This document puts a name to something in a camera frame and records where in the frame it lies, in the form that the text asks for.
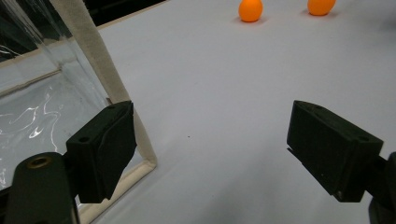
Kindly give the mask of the clear bag with cream trim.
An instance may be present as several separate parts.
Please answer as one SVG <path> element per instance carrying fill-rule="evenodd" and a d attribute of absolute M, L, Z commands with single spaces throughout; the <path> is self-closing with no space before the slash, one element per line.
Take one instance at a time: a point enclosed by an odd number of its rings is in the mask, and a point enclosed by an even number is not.
<path fill-rule="evenodd" d="M 131 101 L 83 0 L 0 0 L 0 224 L 91 224 L 157 165 L 134 108 L 134 156 L 110 199 L 82 203 L 66 141 Z"/>

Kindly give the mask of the orange ball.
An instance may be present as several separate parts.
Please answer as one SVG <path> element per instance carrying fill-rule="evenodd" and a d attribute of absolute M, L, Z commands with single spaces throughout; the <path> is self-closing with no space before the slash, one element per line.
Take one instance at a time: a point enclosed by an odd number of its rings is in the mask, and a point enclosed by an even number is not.
<path fill-rule="evenodd" d="M 313 16 L 325 16 L 335 6 L 336 0 L 308 0 L 307 10 Z"/>
<path fill-rule="evenodd" d="M 257 21 L 261 17 L 262 12 L 262 0 L 242 0 L 238 8 L 238 15 L 241 21 L 244 22 Z"/>

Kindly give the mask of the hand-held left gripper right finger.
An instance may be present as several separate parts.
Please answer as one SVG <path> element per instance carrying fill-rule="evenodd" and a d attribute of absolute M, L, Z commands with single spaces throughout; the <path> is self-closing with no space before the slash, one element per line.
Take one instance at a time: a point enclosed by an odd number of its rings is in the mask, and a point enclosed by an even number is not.
<path fill-rule="evenodd" d="M 294 101 L 287 135 L 289 152 L 343 203 L 357 203 L 365 191 L 365 169 L 383 141 L 327 108 Z"/>

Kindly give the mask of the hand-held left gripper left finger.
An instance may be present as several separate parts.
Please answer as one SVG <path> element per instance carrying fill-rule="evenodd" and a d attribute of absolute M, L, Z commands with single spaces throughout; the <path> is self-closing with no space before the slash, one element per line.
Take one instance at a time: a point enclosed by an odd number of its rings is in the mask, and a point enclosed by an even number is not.
<path fill-rule="evenodd" d="M 112 197 L 136 146 L 131 101 L 107 106 L 66 141 L 66 156 L 77 168 L 82 203 Z"/>

